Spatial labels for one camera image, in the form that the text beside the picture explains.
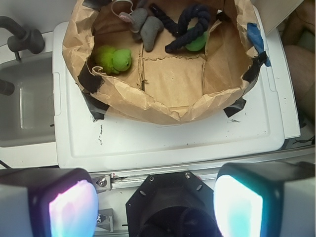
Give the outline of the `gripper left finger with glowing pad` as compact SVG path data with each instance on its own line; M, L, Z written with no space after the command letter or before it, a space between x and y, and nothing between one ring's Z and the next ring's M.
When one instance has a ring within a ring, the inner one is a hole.
M82 168L0 171L2 237L92 237L98 196Z

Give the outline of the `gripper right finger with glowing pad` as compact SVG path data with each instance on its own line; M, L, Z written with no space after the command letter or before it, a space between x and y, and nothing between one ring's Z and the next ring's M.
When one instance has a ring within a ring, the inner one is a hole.
M218 171L213 206L224 237L314 237L316 166L226 163Z

